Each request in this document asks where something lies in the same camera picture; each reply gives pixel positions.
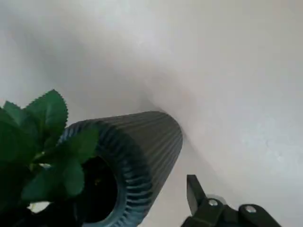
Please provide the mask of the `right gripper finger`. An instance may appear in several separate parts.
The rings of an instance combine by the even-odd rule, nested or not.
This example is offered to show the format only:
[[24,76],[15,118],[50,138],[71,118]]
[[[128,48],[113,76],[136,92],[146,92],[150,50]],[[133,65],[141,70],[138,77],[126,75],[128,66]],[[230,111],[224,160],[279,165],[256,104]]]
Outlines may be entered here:
[[183,227],[279,227],[264,208],[242,204],[237,210],[219,199],[208,198],[196,175],[187,175],[187,202],[191,211]]

